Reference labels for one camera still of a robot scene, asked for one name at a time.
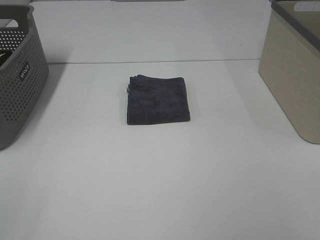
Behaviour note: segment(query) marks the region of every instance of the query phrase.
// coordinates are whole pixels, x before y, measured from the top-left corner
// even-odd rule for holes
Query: logo on basket
[[[23,81],[25,79],[29,70],[30,70],[30,65],[28,62],[26,62],[25,65],[23,66],[21,72],[19,73],[19,77],[20,77],[21,81]]]

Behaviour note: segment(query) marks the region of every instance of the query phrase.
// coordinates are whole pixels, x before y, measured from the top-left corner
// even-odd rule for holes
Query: basket handle
[[[28,5],[0,5],[0,19],[13,19],[18,23],[17,29],[29,32],[28,13],[33,11]]]

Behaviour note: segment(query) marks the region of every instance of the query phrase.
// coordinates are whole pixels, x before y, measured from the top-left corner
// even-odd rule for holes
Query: perforated basket
[[[13,51],[0,66],[0,149],[17,137],[49,74],[33,10],[28,5],[0,5],[0,19],[18,23],[0,28],[0,51]]]

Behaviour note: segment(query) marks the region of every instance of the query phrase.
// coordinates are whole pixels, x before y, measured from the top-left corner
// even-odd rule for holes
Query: basket rim
[[[35,22],[34,22],[34,16],[33,16],[33,11],[34,7],[30,5],[12,5],[12,4],[0,4],[1,7],[14,7],[14,8],[28,8],[29,11],[26,14],[26,19],[28,23],[28,33],[25,36],[25,38],[22,40],[20,45],[16,48],[16,50],[11,54],[11,56],[0,66],[0,73],[6,70],[7,67],[10,66],[11,62],[18,57],[20,54],[21,49],[25,47],[25,45],[29,42],[31,39],[33,33],[34,33],[34,27],[35,27]]]

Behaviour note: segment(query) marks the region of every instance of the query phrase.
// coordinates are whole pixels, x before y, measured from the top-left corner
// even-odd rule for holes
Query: towel
[[[185,80],[137,75],[128,86],[128,125],[190,121]]]

